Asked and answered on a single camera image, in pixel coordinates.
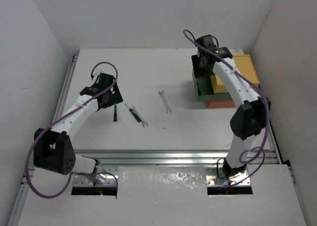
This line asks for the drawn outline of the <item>red bottom drawer box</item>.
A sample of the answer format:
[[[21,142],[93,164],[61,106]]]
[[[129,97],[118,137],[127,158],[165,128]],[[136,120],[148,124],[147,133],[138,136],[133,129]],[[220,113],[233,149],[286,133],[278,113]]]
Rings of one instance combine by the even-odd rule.
[[[207,101],[206,105],[210,109],[235,107],[233,100]]]

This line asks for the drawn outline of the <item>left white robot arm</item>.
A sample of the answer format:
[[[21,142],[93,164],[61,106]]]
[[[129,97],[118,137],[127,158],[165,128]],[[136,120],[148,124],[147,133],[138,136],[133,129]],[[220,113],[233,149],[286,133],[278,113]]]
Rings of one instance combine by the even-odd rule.
[[[115,77],[101,73],[90,87],[85,87],[58,123],[48,131],[34,134],[33,164],[41,169],[68,175],[94,174],[98,160],[75,154],[72,140],[85,121],[95,112],[122,103]]]

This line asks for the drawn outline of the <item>medium green black screwdriver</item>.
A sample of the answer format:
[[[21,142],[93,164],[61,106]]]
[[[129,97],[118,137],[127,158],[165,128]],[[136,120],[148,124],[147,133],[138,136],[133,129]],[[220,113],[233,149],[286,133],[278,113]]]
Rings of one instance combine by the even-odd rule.
[[[136,112],[127,106],[127,104],[125,104],[125,106],[129,109],[129,112],[133,115],[133,117],[136,119],[137,122],[141,122],[141,119],[138,117],[138,115],[136,114]]]

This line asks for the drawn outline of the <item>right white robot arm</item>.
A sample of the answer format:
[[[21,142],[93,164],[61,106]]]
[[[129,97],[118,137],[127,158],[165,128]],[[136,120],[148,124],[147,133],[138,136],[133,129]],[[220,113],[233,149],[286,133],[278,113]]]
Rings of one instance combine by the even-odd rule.
[[[228,48],[218,48],[211,35],[195,40],[199,68],[207,75],[218,76],[230,94],[236,112],[230,120],[233,139],[222,165],[226,179],[243,172],[247,166],[247,152],[269,121],[270,100],[236,66]]]

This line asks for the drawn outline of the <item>thick green black screwdriver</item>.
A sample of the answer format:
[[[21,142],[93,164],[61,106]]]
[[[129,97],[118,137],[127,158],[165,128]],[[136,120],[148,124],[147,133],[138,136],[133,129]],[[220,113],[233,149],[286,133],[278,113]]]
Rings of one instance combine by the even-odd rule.
[[[114,122],[117,122],[117,105],[114,106],[113,121],[114,121]]]

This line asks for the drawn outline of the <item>green drawer box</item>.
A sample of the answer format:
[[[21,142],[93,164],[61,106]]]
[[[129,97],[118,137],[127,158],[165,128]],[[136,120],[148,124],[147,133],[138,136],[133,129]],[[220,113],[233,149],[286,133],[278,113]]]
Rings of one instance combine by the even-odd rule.
[[[214,93],[210,77],[192,77],[197,101],[232,101],[229,93]]]

